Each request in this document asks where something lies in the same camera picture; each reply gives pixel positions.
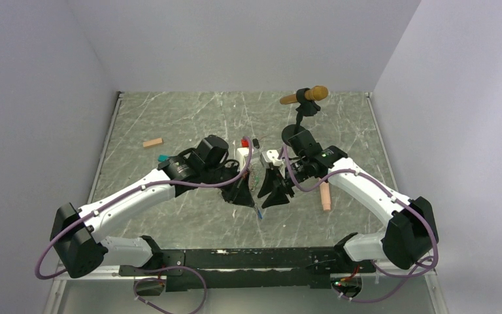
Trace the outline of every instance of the wooden cylinder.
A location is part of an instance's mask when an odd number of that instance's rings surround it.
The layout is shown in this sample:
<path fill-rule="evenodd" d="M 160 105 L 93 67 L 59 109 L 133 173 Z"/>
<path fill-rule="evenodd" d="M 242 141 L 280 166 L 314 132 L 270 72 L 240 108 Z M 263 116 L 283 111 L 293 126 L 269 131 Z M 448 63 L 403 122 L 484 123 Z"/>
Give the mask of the wooden cylinder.
<path fill-rule="evenodd" d="M 322 86 L 322 85 L 317 85 L 317 86 L 315 86 L 305 92 L 305 99 L 307 99 L 307 100 L 319 101 L 319 100 L 323 100 L 327 96 L 328 96 L 328 89 L 326 88 L 326 86 Z M 290 103 L 297 103 L 297 96 L 295 94 L 284 96 L 284 97 L 280 98 L 280 103 L 282 105 L 289 105 Z"/>
<path fill-rule="evenodd" d="M 332 209 L 332 199 L 330 198 L 330 185 L 328 182 L 320 183 L 320 202 L 324 211 Z"/>

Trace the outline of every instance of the small wooden block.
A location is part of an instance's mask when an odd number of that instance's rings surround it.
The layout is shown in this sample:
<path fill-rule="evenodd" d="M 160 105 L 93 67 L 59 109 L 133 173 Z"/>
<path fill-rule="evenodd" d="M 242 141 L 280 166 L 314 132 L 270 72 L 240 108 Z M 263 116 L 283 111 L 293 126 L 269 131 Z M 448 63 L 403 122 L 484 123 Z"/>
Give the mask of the small wooden block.
<path fill-rule="evenodd" d="M 330 198 L 330 184 L 323 182 L 320 184 L 320 201 L 322 202 L 322 209 L 330 211 L 332 209 L 332 200 Z"/>
<path fill-rule="evenodd" d="M 143 142 L 143 148 L 154 147 L 162 144 L 163 144 L 163 139 L 162 137 L 159 137 L 158 139 L 152 139 L 150 141 Z"/>

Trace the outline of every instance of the blue object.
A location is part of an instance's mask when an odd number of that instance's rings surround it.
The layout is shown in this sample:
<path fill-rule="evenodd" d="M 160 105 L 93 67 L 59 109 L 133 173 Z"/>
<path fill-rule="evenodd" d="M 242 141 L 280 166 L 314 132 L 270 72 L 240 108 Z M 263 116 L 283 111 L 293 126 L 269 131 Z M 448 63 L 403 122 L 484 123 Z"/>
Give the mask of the blue object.
<path fill-rule="evenodd" d="M 261 213 L 261 210 L 259 209 L 259 207 L 255 207 L 257 209 L 257 217 L 259 217 L 259 219 L 262 219 L 263 218 L 263 214 Z"/>

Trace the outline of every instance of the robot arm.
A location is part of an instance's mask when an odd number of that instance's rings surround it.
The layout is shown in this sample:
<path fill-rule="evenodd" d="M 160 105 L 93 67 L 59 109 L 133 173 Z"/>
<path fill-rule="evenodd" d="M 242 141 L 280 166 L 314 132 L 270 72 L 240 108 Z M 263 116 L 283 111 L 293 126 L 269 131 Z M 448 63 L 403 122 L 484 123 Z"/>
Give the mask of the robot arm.
<path fill-rule="evenodd" d="M 206 187 L 221 188 L 223 195 L 232 195 L 230 192 L 234 186 L 241 187 L 242 183 L 247 186 L 248 177 L 242 177 L 247 167 L 240 173 L 233 162 L 227 166 L 227 155 L 228 144 L 210 135 L 197 148 L 170 157 L 139 181 L 111 196 L 78 210 L 70 203 L 60 207 L 55 216 L 52 241 L 56 241 L 59 233 L 78 223 L 53 245 L 69 275 L 79 278 L 99 266 L 108 265 L 131 265 L 146 270 L 160 268 L 162 253 L 151 237 L 124 239 L 108 235 L 133 215 L 203 186 L 201 183 L 207 184 Z M 238 194 L 230 202 L 254 206 L 250 194 L 245 193 Z"/>
<path fill-rule="evenodd" d="M 293 197 L 293 186 L 304 192 L 299 183 L 310 177 L 328 178 L 333 186 L 341 188 L 361 202 L 386 227 L 385 232 L 375 234 L 350 234 L 334 246 L 340 262 L 355 264 L 363 260 L 389 260 L 397 267 L 407 270 L 432 249 L 428 232 L 405 206 L 415 210 L 433 231 L 438 242 L 437 230 L 431 205 L 424 198 L 412 200 L 370 176 L 353 159 L 337 147 L 322 149 L 308 130 L 285 139 L 297 158 L 291 162 L 284 147 L 282 153 L 270 150 L 263 153 L 261 161 L 267 168 L 265 182 L 259 197 L 270 194 L 263 208 L 289 203 Z"/>

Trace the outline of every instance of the gray marble surface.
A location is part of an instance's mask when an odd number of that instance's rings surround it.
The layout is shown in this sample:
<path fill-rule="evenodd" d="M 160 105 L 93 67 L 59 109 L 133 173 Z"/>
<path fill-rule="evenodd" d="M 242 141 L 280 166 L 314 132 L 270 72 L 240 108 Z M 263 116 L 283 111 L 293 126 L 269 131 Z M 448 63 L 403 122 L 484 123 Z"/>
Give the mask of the gray marble surface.
<path fill-rule="evenodd" d="M 215 134 L 235 145 L 242 136 L 262 138 L 263 149 L 278 149 L 284 126 L 295 123 L 297 105 L 280 105 L 291 92 L 125 93 L 93 196 L 104 198 L 154 169 L 160 154 L 173 155 Z M 390 187 L 392 178 L 364 93 L 332 93 L 318 102 L 322 110 L 305 118 L 323 147 L 336 145 L 364 170 Z M 162 137 L 164 144 L 143 149 Z M 263 176 L 259 164 L 252 164 Z M 303 185 L 312 185 L 313 180 Z M 262 204 L 264 198 L 256 198 Z M 323 212 L 318 190 L 296 191 L 287 205 L 262 210 L 225 203 L 217 189 L 197 189 L 153 206 L 121 223 L 111 234 L 152 236 L 164 249 L 302 247 L 334 245 L 350 232 L 371 233 L 382 225 L 363 205 L 331 188 L 332 210 Z"/>

